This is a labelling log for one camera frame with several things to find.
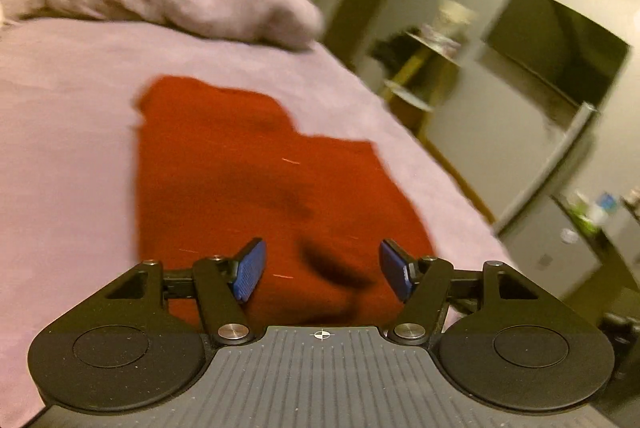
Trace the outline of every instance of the wall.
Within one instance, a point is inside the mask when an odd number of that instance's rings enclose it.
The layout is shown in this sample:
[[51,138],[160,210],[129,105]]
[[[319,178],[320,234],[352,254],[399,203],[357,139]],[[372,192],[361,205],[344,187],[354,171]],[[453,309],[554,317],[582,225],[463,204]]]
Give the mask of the wall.
[[[523,95],[535,86],[525,74],[481,42],[482,33],[506,0],[457,0],[479,13],[461,57],[462,77],[439,109],[430,138],[496,214],[532,180],[562,130],[550,125],[540,106]],[[632,46],[640,46],[634,16],[640,0],[558,0],[590,17]],[[386,0],[356,55],[370,41],[401,27],[430,20],[437,0]],[[633,51],[603,108],[597,144],[572,181],[588,196],[603,189],[623,193],[640,184],[640,64]]]

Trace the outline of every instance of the bed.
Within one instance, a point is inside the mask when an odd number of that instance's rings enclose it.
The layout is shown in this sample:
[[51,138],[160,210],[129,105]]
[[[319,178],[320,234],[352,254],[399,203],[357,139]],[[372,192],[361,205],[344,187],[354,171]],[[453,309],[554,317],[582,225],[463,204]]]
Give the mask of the bed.
[[272,96],[301,133],[371,141],[439,256],[468,270],[508,260],[449,174],[319,43],[292,52],[142,21],[21,21],[0,32],[3,428],[42,408],[33,337],[138,262],[132,101],[159,73]]

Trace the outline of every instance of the red towel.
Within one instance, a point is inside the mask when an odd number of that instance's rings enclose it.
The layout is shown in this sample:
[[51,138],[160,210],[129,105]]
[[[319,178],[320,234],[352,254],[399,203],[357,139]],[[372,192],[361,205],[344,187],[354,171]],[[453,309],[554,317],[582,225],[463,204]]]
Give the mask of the red towel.
[[[370,143],[300,135],[272,98],[192,78],[160,78],[140,110],[141,259],[190,267],[257,236],[267,264],[245,306],[254,326],[394,319],[401,304],[380,272],[380,242],[433,249]],[[193,300],[170,310],[198,321]]]

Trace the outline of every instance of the metal screw head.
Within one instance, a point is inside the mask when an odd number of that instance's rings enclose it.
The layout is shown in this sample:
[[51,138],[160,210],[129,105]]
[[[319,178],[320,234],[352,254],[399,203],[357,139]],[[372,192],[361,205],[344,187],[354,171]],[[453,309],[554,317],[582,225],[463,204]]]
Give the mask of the metal screw head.
[[419,340],[426,333],[423,326],[415,323],[403,323],[394,329],[394,334],[403,340]]
[[224,340],[241,340],[249,335],[249,327],[238,323],[228,323],[218,329],[218,335]]

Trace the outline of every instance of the television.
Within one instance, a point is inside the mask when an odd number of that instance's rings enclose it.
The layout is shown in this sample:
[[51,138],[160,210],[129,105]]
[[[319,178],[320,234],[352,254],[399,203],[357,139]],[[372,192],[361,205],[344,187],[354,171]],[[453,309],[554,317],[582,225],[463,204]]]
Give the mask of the television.
[[629,51],[612,32],[554,0],[509,0],[484,41],[572,104],[595,108]]

